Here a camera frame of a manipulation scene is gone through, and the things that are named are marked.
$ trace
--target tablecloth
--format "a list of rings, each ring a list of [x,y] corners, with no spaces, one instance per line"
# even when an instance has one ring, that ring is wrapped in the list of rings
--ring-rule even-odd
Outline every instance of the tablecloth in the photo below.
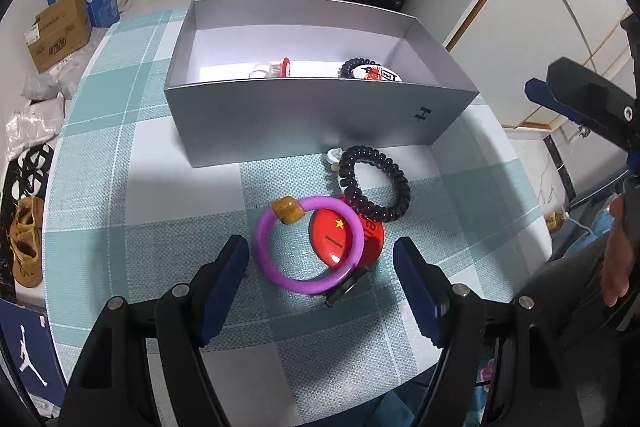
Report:
[[[185,9],[113,25],[89,63],[65,120],[47,189],[46,302],[70,377],[103,305],[157,298],[215,259],[229,235],[251,242],[276,198],[337,194],[322,155],[192,169],[163,86]],[[538,202],[504,131],[481,97],[432,146],[383,150],[404,170],[413,199],[385,225],[376,269],[332,309],[284,291],[250,261],[222,333],[203,350],[235,426],[293,426],[363,403],[436,362],[392,265],[408,235],[430,263],[485,298],[508,301],[548,258]],[[388,180],[358,166],[364,193],[392,197]],[[308,220],[274,233],[273,254],[304,279],[323,265]],[[148,342],[164,425],[174,425],[158,345]]]

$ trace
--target hand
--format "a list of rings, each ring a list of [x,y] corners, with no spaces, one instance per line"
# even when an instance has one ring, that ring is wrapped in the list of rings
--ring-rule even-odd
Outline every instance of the hand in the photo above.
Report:
[[[602,297],[605,304],[611,308],[629,290],[629,275],[633,270],[636,256],[623,228],[625,222],[623,197],[620,196],[611,202],[609,214],[613,216],[614,222],[609,232],[602,266]]]

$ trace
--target screw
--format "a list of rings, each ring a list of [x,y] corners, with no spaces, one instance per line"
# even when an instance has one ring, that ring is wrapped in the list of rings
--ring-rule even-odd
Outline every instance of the screw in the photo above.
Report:
[[[117,310],[124,304],[124,299],[122,297],[111,297],[109,302],[107,302],[107,308],[110,310]]]
[[[469,295],[469,293],[471,293],[471,290],[466,284],[456,283],[453,285],[453,293],[459,295],[460,297],[466,297],[467,295]]]
[[[184,297],[189,293],[189,285],[188,284],[177,284],[171,290],[171,293],[174,297]]]
[[[522,306],[524,309],[530,310],[533,308],[533,299],[531,297],[523,295],[518,299],[518,304],[520,304],[520,306]]]

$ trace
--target black spiral bracelet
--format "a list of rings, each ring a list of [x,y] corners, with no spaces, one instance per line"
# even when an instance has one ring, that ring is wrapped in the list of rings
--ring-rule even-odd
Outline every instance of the black spiral bracelet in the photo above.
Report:
[[[377,62],[373,60],[369,60],[368,58],[352,58],[351,60],[347,60],[342,67],[338,75],[340,78],[355,78],[353,76],[353,70],[360,66],[379,66]]]
[[[393,181],[396,190],[396,203],[386,207],[372,203],[362,193],[358,187],[355,175],[355,165],[357,162],[368,163],[386,172]],[[354,145],[349,147],[340,159],[340,187],[344,188],[344,196],[347,203],[357,213],[362,214],[371,221],[382,221],[387,223],[400,219],[409,208],[411,202],[411,188],[409,181],[404,177],[404,172],[391,158],[371,147],[364,145]]]

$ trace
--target jumpman logo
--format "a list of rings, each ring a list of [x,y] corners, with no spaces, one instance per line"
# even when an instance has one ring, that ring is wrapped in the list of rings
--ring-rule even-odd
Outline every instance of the jumpman logo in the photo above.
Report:
[[[38,377],[38,379],[42,382],[43,386],[46,387],[47,382],[42,380],[42,377],[36,371],[36,368],[33,367],[33,363],[31,363],[31,360],[29,359],[29,353],[27,352],[27,344],[24,340],[24,326],[20,325],[20,329],[22,330],[22,340],[20,341],[20,358],[24,361],[20,366],[20,371],[24,373],[24,370],[27,367],[30,367],[31,370],[36,374],[36,377]]]

